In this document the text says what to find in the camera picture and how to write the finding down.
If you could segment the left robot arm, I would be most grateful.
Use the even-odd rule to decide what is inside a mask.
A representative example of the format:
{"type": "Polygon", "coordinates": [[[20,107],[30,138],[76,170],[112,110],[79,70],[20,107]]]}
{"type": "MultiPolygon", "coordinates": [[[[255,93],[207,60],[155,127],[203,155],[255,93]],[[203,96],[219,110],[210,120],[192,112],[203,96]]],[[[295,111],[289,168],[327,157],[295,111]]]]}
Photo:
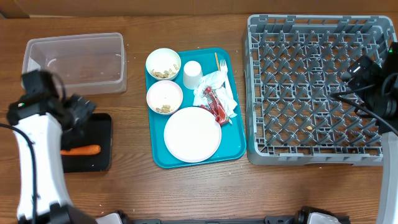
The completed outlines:
{"type": "Polygon", "coordinates": [[[62,138],[80,134],[96,106],[80,95],[59,95],[53,74],[34,70],[21,76],[25,94],[11,103],[7,124],[19,148],[21,194],[18,223],[130,223],[122,211],[93,218],[73,206],[61,157],[62,138]]]}

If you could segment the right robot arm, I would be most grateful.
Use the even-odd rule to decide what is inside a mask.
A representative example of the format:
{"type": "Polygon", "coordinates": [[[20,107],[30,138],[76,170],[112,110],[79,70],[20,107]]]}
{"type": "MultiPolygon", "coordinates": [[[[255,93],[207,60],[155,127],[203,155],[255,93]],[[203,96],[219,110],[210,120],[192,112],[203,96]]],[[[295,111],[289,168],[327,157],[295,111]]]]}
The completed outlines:
{"type": "Polygon", "coordinates": [[[381,135],[383,173],[376,222],[397,224],[397,42],[380,67],[362,56],[340,75],[349,90],[332,97],[354,107],[361,118],[374,118],[381,135]]]}

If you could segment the white bowl with nuts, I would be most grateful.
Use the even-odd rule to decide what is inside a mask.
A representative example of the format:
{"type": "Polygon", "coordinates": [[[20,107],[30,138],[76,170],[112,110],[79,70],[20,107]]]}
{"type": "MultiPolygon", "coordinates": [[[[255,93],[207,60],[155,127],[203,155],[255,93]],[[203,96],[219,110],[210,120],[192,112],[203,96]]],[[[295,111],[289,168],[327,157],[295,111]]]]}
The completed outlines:
{"type": "Polygon", "coordinates": [[[174,80],[181,67],[179,54],[168,48],[156,49],[146,59],[146,71],[158,81],[174,80]]]}

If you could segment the white napkin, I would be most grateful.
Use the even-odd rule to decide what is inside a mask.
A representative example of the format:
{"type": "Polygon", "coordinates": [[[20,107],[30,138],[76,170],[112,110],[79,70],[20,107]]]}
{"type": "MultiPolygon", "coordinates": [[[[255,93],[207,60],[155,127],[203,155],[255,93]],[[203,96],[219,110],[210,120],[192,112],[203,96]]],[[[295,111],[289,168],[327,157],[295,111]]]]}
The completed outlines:
{"type": "Polygon", "coordinates": [[[238,103],[233,98],[231,99],[226,94],[225,89],[225,72],[223,71],[215,71],[213,73],[209,73],[201,78],[201,82],[199,86],[194,89],[194,99],[193,99],[193,106],[205,105],[205,98],[203,96],[203,90],[210,86],[211,89],[214,91],[217,98],[220,100],[221,104],[223,105],[224,110],[226,111],[227,116],[230,118],[230,124],[232,124],[232,118],[236,117],[237,114],[234,112],[235,107],[237,107],[238,103]]]}

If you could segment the orange carrot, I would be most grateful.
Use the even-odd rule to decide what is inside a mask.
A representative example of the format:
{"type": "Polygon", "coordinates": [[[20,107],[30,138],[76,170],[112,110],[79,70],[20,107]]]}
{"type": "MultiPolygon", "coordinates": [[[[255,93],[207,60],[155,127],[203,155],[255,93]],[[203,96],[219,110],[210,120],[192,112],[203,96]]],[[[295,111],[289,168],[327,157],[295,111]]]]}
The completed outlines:
{"type": "Polygon", "coordinates": [[[83,147],[76,147],[70,150],[61,150],[60,153],[63,156],[93,156],[101,152],[101,146],[90,145],[83,147]]]}

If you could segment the pink bowl with crumbs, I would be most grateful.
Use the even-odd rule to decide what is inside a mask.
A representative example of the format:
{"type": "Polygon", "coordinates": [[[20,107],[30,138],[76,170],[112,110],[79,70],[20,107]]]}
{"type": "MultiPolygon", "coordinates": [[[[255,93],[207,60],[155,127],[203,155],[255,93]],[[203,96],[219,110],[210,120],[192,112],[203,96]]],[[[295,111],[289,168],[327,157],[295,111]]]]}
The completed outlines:
{"type": "Polygon", "coordinates": [[[173,81],[158,81],[148,89],[146,101],[153,112],[171,115],[180,108],[183,92],[180,86],[173,81]]]}

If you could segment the red snack wrapper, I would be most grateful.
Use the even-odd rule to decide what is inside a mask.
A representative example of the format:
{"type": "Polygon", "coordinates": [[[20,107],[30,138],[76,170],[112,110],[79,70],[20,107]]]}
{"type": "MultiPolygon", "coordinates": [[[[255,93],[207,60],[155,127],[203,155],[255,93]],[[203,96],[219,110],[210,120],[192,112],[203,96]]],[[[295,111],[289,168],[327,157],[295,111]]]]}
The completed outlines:
{"type": "Polygon", "coordinates": [[[215,117],[216,122],[221,126],[230,122],[230,118],[227,116],[223,105],[210,86],[203,90],[203,96],[206,104],[200,105],[201,108],[209,111],[215,117]]]}

